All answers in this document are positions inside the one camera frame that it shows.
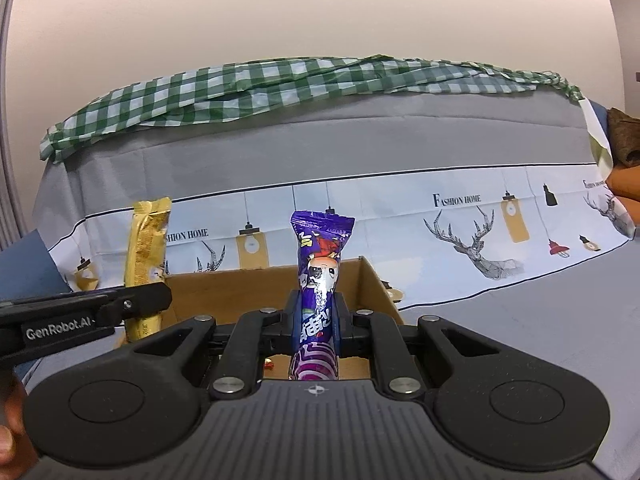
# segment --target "plaid tablecloth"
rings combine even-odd
[[[576,86],[557,73],[474,62],[307,57],[225,64],[135,83],[109,92],[52,126],[40,158],[71,153],[132,126],[220,123],[311,99],[375,92],[506,94],[549,86],[572,101]]]

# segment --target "wall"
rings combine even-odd
[[[27,212],[47,127],[111,89],[224,62],[476,60],[553,70],[623,106],[608,0],[15,0],[8,42],[8,126]]]
[[[618,29],[626,113],[640,118],[640,0],[611,0]]]

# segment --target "metal screw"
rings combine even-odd
[[[389,381],[389,388],[397,394],[414,394],[420,389],[420,383],[411,377],[396,377]]]
[[[237,377],[220,377],[213,381],[213,389],[221,394],[234,394],[244,388],[244,381]]]

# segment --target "purple candy package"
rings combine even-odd
[[[293,356],[289,378],[299,381],[338,378],[331,309],[338,280],[340,251],[349,240],[355,219],[296,211],[291,225],[298,238],[298,278],[302,328],[300,348]]]

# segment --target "yellow snack package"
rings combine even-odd
[[[164,250],[166,227],[171,212],[171,199],[153,202],[143,200],[133,205],[133,222],[129,234],[124,285],[164,282]],[[127,339],[134,342],[160,331],[161,316],[127,319]]]

